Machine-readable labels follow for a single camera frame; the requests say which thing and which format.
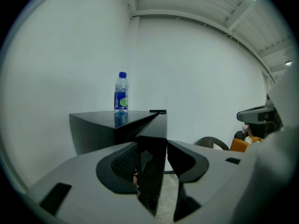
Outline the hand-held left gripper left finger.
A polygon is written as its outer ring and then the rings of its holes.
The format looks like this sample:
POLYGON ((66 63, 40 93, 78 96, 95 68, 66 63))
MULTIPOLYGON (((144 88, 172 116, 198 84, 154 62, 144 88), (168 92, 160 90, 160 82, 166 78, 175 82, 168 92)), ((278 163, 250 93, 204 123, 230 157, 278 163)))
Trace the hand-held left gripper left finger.
POLYGON ((116 194, 96 176, 100 160, 130 144, 124 143, 68 159, 29 189, 40 203, 57 183, 71 185, 56 217, 69 224, 153 224, 155 218, 135 194, 116 194))

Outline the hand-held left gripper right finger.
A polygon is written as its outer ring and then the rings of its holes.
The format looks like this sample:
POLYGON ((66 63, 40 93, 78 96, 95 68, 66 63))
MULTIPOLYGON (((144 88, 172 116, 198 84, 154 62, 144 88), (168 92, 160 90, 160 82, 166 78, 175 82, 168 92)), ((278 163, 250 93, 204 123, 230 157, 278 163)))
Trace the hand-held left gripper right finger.
POLYGON ((170 140, 168 161, 178 187, 176 224, 237 224, 249 213, 243 198, 254 173, 256 153, 221 151, 170 140))

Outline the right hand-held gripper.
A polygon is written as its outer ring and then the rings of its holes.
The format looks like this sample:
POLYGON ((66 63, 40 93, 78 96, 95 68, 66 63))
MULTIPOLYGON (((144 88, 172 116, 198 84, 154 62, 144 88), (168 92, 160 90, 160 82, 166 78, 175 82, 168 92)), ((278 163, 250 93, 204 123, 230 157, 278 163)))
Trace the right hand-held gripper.
POLYGON ((262 139, 278 131, 283 126, 269 95, 266 95, 264 105, 240 111, 237 113, 236 118, 240 122, 247 123, 253 136, 262 139))

